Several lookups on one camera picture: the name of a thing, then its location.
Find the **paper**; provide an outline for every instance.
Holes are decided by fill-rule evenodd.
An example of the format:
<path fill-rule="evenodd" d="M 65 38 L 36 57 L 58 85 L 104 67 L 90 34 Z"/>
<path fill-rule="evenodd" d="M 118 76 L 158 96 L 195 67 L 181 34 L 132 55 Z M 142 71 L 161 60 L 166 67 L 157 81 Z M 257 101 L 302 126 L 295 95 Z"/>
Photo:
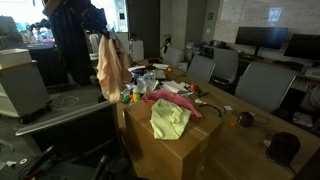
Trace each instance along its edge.
<path fill-rule="evenodd" d="M 185 89 L 183 86 L 179 85 L 175 81 L 162 81 L 163 85 L 160 87 L 163 90 L 171 91 L 174 93 L 178 93 L 179 91 L 187 92 L 188 90 Z"/>
<path fill-rule="evenodd" d="M 168 64 L 153 64 L 157 69 L 167 69 L 169 67 Z"/>
<path fill-rule="evenodd" d="M 146 68 L 146 66 L 135 66 L 135 67 L 130 67 L 128 68 L 128 71 L 129 72 L 132 72 L 134 70 L 137 70 L 137 69 L 143 69 L 143 68 Z"/>

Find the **cardboard box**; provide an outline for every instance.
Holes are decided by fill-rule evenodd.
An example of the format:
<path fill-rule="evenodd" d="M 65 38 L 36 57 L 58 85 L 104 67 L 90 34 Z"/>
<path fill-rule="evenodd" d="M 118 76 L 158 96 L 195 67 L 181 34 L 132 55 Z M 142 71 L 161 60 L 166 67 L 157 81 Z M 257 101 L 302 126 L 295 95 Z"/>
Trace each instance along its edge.
<path fill-rule="evenodd" d="M 150 103 L 125 108 L 125 146 L 138 177 L 152 180 L 194 179 L 206 157 L 218 145 L 222 119 L 211 108 L 198 108 L 203 118 L 190 117 L 178 140 L 156 140 Z"/>

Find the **red object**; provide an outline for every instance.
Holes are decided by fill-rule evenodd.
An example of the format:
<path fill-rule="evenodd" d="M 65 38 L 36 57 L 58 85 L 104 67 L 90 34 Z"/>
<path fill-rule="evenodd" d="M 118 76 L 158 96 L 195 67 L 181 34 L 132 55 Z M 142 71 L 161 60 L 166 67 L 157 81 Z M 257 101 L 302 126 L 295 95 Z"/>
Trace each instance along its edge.
<path fill-rule="evenodd" d="M 197 91 L 199 91 L 200 88 L 199 88 L 198 85 L 193 84 L 193 85 L 191 86 L 191 89 L 192 89 L 193 91 L 197 92 Z"/>
<path fill-rule="evenodd" d="M 144 100 L 145 102 L 155 103 L 160 98 L 167 100 L 167 101 L 170 101 L 170 102 L 173 102 L 178 106 L 189 109 L 191 111 L 191 114 L 195 115 L 198 118 L 202 117 L 202 114 L 199 111 L 197 111 L 196 108 L 193 107 L 192 103 L 190 102 L 190 100 L 188 98 L 183 97 L 180 94 L 170 92 L 170 91 L 157 90 L 157 91 L 154 91 L 150 94 L 143 96 L 142 100 Z"/>
<path fill-rule="evenodd" d="M 230 126 L 236 127 L 236 126 L 237 126 L 237 123 L 236 123 L 236 122 L 231 122 L 231 123 L 230 123 Z"/>

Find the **chair backrest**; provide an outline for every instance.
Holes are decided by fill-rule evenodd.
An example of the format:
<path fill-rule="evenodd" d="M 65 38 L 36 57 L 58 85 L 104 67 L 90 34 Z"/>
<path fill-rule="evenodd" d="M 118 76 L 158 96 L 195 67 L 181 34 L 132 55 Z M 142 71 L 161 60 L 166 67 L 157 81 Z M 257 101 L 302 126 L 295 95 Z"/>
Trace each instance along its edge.
<path fill-rule="evenodd" d="M 188 69 L 188 73 L 202 81 L 209 82 L 215 64 L 216 63 L 210 58 L 195 55 Z"/>
<path fill-rule="evenodd" d="M 163 61 L 165 64 L 168 64 L 170 67 L 178 67 L 179 61 L 181 58 L 182 50 L 169 46 Z"/>
<path fill-rule="evenodd" d="M 238 70 L 238 52 L 214 48 L 213 60 L 216 62 L 216 67 L 212 73 L 214 80 L 226 84 L 233 83 Z"/>
<path fill-rule="evenodd" d="M 274 65 L 252 62 L 237 85 L 235 96 L 268 112 L 279 108 L 296 72 Z"/>

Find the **bottle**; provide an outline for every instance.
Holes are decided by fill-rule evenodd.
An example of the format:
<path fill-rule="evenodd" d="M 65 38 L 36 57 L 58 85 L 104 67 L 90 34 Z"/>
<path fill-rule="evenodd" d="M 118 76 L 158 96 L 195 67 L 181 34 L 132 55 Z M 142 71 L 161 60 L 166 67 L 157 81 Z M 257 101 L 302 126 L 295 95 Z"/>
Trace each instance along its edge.
<path fill-rule="evenodd" d="M 134 80 L 132 93 L 133 93 L 133 102 L 137 102 L 138 100 L 140 100 L 140 90 L 138 87 L 137 80 Z"/>

